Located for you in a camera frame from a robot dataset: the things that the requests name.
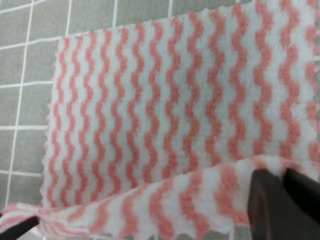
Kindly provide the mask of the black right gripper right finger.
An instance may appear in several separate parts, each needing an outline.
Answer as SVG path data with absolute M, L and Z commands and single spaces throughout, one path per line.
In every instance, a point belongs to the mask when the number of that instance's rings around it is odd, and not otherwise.
M 296 204 L 308 215 L 320 214 L 320 184 L 315 180 L 288 168 L 283 186 Z

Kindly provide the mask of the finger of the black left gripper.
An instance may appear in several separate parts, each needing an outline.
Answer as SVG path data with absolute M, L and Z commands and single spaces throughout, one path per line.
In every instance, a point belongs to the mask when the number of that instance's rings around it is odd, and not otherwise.
M 32 228 L 39 225 L 40 220 L 32 215 L 0 214 L 0 239 L 17 240 Z

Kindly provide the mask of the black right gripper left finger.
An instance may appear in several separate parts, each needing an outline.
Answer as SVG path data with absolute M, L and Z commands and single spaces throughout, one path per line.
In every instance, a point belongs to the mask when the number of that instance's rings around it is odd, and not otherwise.
M 318 240 L 320 215 L 309 215 L 267 170 L 251 176 L 247 214 L 254 240 Z

